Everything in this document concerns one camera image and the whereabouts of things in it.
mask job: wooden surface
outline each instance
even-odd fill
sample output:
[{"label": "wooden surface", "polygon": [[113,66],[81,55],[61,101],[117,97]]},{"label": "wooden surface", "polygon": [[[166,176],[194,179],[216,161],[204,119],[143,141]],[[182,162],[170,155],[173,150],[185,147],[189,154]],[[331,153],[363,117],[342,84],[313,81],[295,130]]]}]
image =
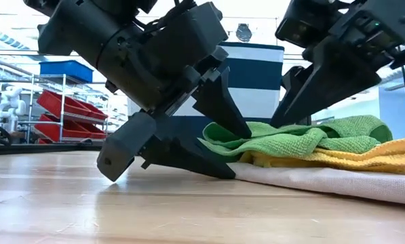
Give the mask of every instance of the wooden surface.
[{"label": "wooden surface", "polygon": [[112,184],[97,154],[0,156],[0,243],[405,244],[405,206],[140,162]]}]

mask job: green towel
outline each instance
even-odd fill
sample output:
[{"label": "green towel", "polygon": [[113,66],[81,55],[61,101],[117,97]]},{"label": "green towel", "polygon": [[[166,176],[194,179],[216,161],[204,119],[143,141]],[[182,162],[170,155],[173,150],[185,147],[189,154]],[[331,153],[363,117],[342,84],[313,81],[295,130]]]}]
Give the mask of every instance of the green towel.
[{"label": "green towel", "polygon": [[226,157],[236,157],[249,150],[273,157],[300,159],[315,148],[349,153],[365,153],[392,140],[388,126],[374,116],[353,116],[320,125],[287,125],[274,128],[266,123],[248,122],[252,138],[241,139],[216,123],[203,131],[208,149]]}]

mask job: red tray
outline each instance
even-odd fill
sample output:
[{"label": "red tray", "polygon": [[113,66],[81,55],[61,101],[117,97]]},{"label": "red tray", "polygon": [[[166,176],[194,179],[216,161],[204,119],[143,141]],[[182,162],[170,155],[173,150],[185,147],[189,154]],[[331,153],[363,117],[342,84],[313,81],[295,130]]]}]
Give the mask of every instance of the red tray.
[{"label": "red tray", "polygon": [[107,135],[101,129],[98,129],[95,125],[82,122],[77,122],[77,124],[90,132],[90,137],[92,139],[105,139],[107,137]]},{"label": "red tray", "polygon": [[[41,115],[39,121],[52,121],[59,122],[59,120],[51,115]],[[42,134],[47,136],[53,142],[59,141],[60,126],[48,125],[48,124],[36,124],[35,129],[39,130]],[[91,133],[78,125],[74,121],[64,121],[64,127],[62,130],[63,138],[89,138]]]},{"label": "red tray", "polygon": [[100,120],[107,119],[108,116],[106,114],[104,114],[101,110],[96,108],[94,105],[89,104],[87,102],[82,102],[82,101],[78,101],[78,102],[90,111],[88,114],[88,117],[100,119]]},{"label": "red tray", "polygon": [[[38,98],[37,103],[53,114],[56,118],[60,118],[62,95],[59,95],[56,92],[44,90]],[[88,116],[90,113],[85,106],[67,96],[65,96],[64,112],[82,116]]]},{"label": "red tray", "polygon": [[51,144],[53,143],[51,140],[48,140],[47,138],[40,138],[38,139],[38,144]]}]

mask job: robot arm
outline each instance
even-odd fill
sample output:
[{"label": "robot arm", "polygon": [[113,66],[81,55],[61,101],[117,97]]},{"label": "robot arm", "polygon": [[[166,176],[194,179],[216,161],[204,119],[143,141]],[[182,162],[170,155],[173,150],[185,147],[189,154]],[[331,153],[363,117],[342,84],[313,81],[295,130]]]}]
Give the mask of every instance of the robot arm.
[{"label": "robot arm", "polygon": [[26,112],[26,104],[20,99],[20,94],[22,92],[21,87],[7,87],[6,91],[1,92],[0,101],[0,121],[3,118],[9,118],[11,113],[9,111],[4,111],[7,106],[15,108],[13,111],[16,115],[24,115]]},{"label": "robot arm", "polygon": [[276,37],[305,48],[312,63],[284,75],[287,93],[271,120],[279,127],[378,85],[383,66],[405,65],[405,1],[291,0]]},{"label": "robot arm", "polygon": [[251,136],[228,91],[229,68],[222,65],[228,53],[218,46],[228,36],[213,3],[175,1],[164,17],[143,24],[138,10],[149,13],[156,0],[24,2],[50,17],[38,27],[40,53],[76,51],[107,78],[111,92],[120,89],[141,107],[106,139],[97,160],[106,177],[116,180],[136,155],[146,160],[144,167],[200,164],[190,170],[233,177],[226,165],[225,174],[215,173],[219,165],[207,159],[199,141],[184,143],[186,135],[177,135],[168,120],[192,96],[194,109],[239,138]]}]

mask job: white towel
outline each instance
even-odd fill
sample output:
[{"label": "white towel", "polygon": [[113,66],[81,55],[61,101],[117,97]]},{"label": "white towel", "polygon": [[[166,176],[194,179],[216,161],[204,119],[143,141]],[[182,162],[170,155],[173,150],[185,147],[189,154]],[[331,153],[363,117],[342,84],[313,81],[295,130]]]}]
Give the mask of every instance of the white towel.
[{"label": "white towel", "polygon": [[330,168],[263,168],[230,163],[236,179],[405,204],[405,176]]}]

